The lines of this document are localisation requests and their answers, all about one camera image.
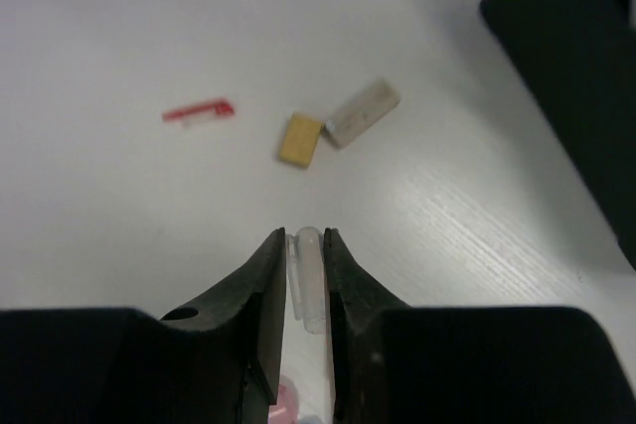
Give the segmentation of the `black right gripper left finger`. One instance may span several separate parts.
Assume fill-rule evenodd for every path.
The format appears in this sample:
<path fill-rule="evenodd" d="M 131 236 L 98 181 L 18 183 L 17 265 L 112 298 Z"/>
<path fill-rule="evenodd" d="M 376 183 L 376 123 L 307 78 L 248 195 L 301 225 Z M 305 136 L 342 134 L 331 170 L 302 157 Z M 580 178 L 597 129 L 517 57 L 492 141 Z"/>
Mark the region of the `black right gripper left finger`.
<path fill-rule="evenodd" d="M 161 322 L 188 344 L 192 423 L 265 423 L 280 381 L 286 305 L 285 230 L 233 273 Z"/>

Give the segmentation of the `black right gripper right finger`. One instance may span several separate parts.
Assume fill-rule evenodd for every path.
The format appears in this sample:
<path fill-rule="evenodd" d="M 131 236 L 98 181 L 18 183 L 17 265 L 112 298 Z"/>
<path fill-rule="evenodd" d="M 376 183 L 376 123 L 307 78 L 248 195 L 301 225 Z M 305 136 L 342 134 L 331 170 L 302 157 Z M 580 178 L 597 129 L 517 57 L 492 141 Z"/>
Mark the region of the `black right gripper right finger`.
<path fill-rule="evenodd" d="M 390 405 L 383 316 L 410 305 L 354 258 L 340 232 L 323 238 L 335 423 L 387 423 Z"/>

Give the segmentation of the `clear marker cap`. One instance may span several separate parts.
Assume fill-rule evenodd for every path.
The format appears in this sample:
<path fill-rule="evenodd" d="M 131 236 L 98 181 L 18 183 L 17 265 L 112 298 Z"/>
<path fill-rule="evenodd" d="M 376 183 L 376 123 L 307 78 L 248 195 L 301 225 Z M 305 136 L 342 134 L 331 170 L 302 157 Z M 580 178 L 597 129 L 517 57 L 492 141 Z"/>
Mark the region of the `clear marker cap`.
<path fill-rule="evenodd" d="M 286 270 L 296 321 L 312 335 L 326 332 L 326 292 L 323 235 L 303 227 L 286 236 Z"/>

